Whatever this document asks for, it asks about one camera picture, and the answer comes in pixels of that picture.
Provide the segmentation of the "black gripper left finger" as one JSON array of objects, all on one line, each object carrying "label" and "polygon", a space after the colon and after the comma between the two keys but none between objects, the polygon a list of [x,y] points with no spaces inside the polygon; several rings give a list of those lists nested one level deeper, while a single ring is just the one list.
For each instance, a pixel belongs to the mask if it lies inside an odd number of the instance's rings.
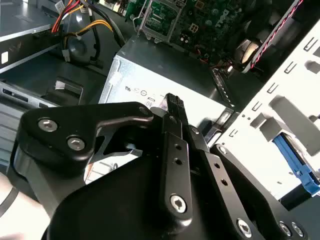
[{"label": "black gripper left finger", "polygon": [[[140,157],[159,159],[160,168],[174,177],[175,97],[172,94],[164,97],[166,109],[162,116],[139,102],[31,110],[19,124],[19,149],[63,178],[88,185],[84,176],[92,161],[105,150],[114,153],[126,143],[133,143],[142,151]],[[19,162],[19,173],[28,181],[34,170]],[[57,187],[52,192],[49,207],[39,201],[50,218],[55,204],[64,198]]]}]

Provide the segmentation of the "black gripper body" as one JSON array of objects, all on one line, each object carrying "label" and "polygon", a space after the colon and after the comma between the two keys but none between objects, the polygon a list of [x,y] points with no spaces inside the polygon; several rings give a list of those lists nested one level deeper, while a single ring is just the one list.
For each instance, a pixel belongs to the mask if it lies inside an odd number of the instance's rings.
[{"label": "black gripper body", "polygon": [[83,185],[38,164],[17,148],[14,163],[34,173],[27,179],[40,203],[64,197],[50,211],[45,240],[239,240],[240,199],[220,158],[189,151],[189,170],[167,176],[159,159],[142,156]]}]

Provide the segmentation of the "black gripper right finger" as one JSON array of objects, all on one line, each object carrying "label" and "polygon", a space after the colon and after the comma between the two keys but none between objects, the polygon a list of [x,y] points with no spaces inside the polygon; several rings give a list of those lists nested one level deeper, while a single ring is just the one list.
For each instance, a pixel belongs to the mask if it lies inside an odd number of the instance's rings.
[{"label": "black gripper right finger", "polygon": [[308,240],[296,218],[225,147],[209,149],[174,97],[174,216],[188,240]]}]

